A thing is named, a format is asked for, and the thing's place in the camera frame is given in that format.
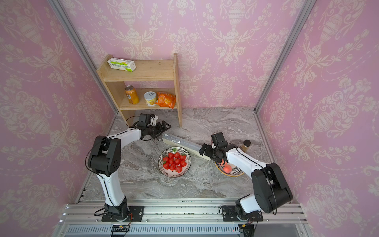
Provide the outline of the patterned plate of strawberries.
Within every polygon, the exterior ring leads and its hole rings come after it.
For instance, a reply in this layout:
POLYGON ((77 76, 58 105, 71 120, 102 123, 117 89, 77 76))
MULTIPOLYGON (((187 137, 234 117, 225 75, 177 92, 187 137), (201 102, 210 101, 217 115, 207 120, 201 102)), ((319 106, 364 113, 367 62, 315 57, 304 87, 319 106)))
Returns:
POLYGON ((171 147, 160 155, 158 165, 161 173, 166 177, 178 178, 189 171, 191 156, 184 148, 171 147))

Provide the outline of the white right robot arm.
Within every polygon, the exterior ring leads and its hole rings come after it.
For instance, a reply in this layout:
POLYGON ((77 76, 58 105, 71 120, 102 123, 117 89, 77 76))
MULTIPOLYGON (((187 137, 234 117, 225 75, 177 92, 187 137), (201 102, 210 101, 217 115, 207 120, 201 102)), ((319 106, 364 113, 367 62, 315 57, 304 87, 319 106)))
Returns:
POLYGON ((231 164, 250 175, 253 194, 238 199, 235 211, 241 220, 252 219, 259 212, 276 214, 277 209, 293 199, 293 194, 276 163, 267 164, 246 154, 235 144, 228 143, 223 133, 211 135, 212 144, 203 144, 200 155, 219 165, 231 164))

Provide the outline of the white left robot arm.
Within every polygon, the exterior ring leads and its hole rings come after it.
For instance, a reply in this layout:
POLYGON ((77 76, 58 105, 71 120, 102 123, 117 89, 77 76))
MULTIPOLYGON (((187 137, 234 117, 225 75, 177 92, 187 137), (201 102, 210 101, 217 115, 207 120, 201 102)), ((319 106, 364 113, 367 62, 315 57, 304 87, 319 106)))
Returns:
POLYGON ((118 222, 132 222, 133 218, 118 176, 121 149, 138 140, 158 138, 172 127, 165 121, 158 121, 154 114, 140 114, 138 118, 137 122, 128 125, 123 132, 97 136, 85 158, 86 168, 98 177, 105 195, 103 216, 118 222))

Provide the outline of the cream plastic wrap dispenser box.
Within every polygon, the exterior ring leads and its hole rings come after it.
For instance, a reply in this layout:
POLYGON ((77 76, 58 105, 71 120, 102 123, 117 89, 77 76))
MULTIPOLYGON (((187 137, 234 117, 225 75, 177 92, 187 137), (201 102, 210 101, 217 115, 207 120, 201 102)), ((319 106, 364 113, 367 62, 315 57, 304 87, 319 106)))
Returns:
POLYGON ((200 155, 199 151, 201 149, 201 146, 199 144, 196 144, 191 141, 187 141, 183 138, 174 136, 169 133, 164 133, 162 136, 163 142, 171 147, 180 147, 187 150, 192 156, 197 156, 199 158, 203 158, 207 161, 210 161, 211 159, 207 156, 200 155))

